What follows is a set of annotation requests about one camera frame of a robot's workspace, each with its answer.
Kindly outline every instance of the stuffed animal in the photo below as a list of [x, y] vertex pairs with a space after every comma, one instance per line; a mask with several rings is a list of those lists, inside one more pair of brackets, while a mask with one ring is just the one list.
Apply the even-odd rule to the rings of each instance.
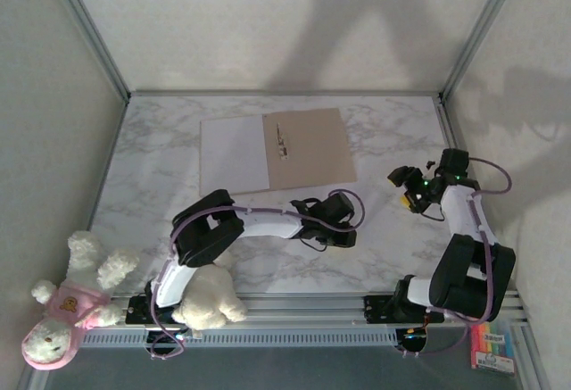
[[130, 253], [115, 252], [98, 267], [101, 245], [88, 231], [75, 232], [68, 246], [70, 263], [60, 287], [41, 280], [32, 289], [46, 306], [46, 317], [24, 338], [21, 350], [36, 369], [61, 368], [73, 359], [89, 329], [120, 320], [121, 307], [111, 303], [112, 291], [138, 263]]
[[232, 257], [226, 251], [213, 264], [199, 268], [186, 285], [172, 318], [198, 331], [194, 335], [204, 329], [222, 328], [227, 320], [245, 320], [247, 309], [234, 292], [228, 272], [231, 266]]

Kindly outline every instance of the marble surface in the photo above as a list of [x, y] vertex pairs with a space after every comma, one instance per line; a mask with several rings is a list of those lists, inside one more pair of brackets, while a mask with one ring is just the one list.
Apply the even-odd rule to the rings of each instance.
[[157, 273], [173, 216], [199, 199], [201, 120], [329, 107], [338, 107], [345, 121], [356, 183], [234, 198], [276, 205], [348, 187], [367, 208], [357, 244], [317, 253], [297, 240], [238, 240], [230, 247], [236, 291], [392, 291], [406, 274], [429, 276], [447, 244], [447, 226], [405, 210], [402, 189], [386, 176], [396, 167], [422, 168], [440, 158], [444, 140], [430, 97], [138, 96], [130, 102], [92, 228], [109, 251], [124, 247], [140, 254], [139, 268], [120, 291], [139, 292]]

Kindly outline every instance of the purple cable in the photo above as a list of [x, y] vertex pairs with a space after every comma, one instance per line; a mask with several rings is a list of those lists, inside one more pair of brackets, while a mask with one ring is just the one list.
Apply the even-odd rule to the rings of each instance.
[[[186, 225], [193, 222], [194, 220], [201, 218], [202, 216], [207, 216], [211, 213], [233, 211], [233, 212], [245, 212], [245, 213], [286, 214], [286, 215], [293, 216], [293, 217], [298, 218], [298, 219], [311, 220], [313, 222], [317, 222], [319, 225], [321, 225], [327, 229], [330, 229], [332, 231], [335, 231], [335, 232], [351, 232], [351, 231], [354, 231], [355, 229], [360, 227], [363, 224], [363, 221], [365, 220], [365, 204], [363, 203], [363, 200], [361, 200], [357, 194], [355, 194], [354, 192], [352, 192], [349, 189], [342, 189], [342, 188], [335, 189], [335, 190], [331, 191], [327, 196], [331, 196], [331, 195], [334, 195], [334, 194], [339, 193], [339, 192], [343, 192], [343, 193], [351, 195], [353, 198], [355, 198], [357, 200], [357, 203], [359, 203], [359, 207], [361, 209], [360, 219], [352, 227], [336, 228], [332, 225], [329, 225], [328, 223], [326, 223], [325, 221], [323, 221], [321, 219], [313, 218], [311, 216], [306, 216], [306, 215], [298, 213], [298, 212], [290, 212], [288, 210], [282, 210], [282, 209], [276, 209], [276, 208], [267, 208], [267, 207], [241, 207], [241, 206], [237, 206], [237, 205], [221, 205], [220, 207], [212, 207], [210, 209], [203, 210], [201, 212], [195, 213], [192, 216], [189, 216], [188, 218], [183, 220], [181, 222], [181, 224], [178, 225], [177, 229], [175, 229], [173, 231], [172, 235], [170, 236], [169, 258], [164, 262], [164, 265], [162, 266], [161, 272], [159, 273], [159, 276], [157, 277], [156, 283], [155, 283], [154, 288], [153, 288], [153, 295], [151, 296], [151, 317], [153, 318], [154, 324], [157, 325], [162, 331], [162, 335], [157, 336], [155, 338], [155, 340], [153, 341], [153, 343], [151, 344], [151, 348], [150, 348], [151, 357], [153, 359], [167, 360], [167, 359], [170, 359], [171, 357], [178, 356], [179, 354], [182, 354], [185, 351], [184, 343], [181, 340], [179, 340], [172, 332], [169, 332], [168, 329], [166, 329], [162, 325], [162, 323], [160, 323], [159, 318], [157, 317], [155, 304], [156, 304], [156, 300], [157, 300], [157, 293], [159, 291], [159, 287], [162, 284], [162, 279], [164, 278], [164, 274], [167, 271], [167, 268], [169, 267], [170, 261], [174, 261], [174, 258], [177, 254], [177, 251], [175, 248], [175, 242], [177, 241], [177, 237], [180, 235], [180, 233], [183, 231], [183, 229], [186, 227]], [[170, 338], [172, 341], [174, 341], [177, 344], [178, 349], [175, 351], [172, 351], [170, 353], [167, 353], [167, 354], [158, 354], [154, 350], [154, 348], [162, 339], [164, 339], [166, 337]]]
[[482, 158], [470, 158], [470, 161], [482, 162], [484, 164], [488, 164], [494, 167], [496, 170], [498, 170], [501, 174], [505, 176], [508, 182], [508, 185], [505, 188], [500, 189], [498, 191], [492, 191], [490, 189], [480, 189], [478, 191], [474, 191], [470, 195], [470, 200], [469, 200], [469, 207], [472, 213], [472, 218], [474, 219], [474, 222], [478, 226], [480, 237], [482, 238], [482, 242], [484, 243], [484, 260], [485, 260], [486, 292], [487, 292], [484, 314], [482, 314], [482, 317], [480, 319], [470, 319], [454, 311], [448, 311], [442, 308], [435, 308], [435, 307], [431, 308], [430, 310], [432, 311], [437, 311], [441, 313], [448, 312], [452, 316], [462, 321], [466, 326], [464, 328], [464, 334], [462, 334], [462, 337], [456, 343], [454, 343], [450, 347], [443, 348], [442, 350], [435, 350], [433, 352], [428, 352], [428, 353], [418, 353], [423, 356], [440, 354], [448, 352], [450, 350], [454, 350], [456, 347], [458, 347], [464, 342], [464, 339], [466, 339], [470, 327], [481, 325], [482, 323], [485, 323], [488, 320], [493, 308], [492, 248], [490, 247], [490, 240], [488, 240], [488, 236], [485, 234], [483, 229], [480, 229], [480, 227], [482, 226], [482, 219], [480, 219], [480, 215], [478, 214], [478, 210], [476, 208], [476, 197], [481, 195], [507, 194], [513, 187], [513, 181], [511, 180], [511, 176], [509, 175], [509, 173], [495, 162], [491, 162]]

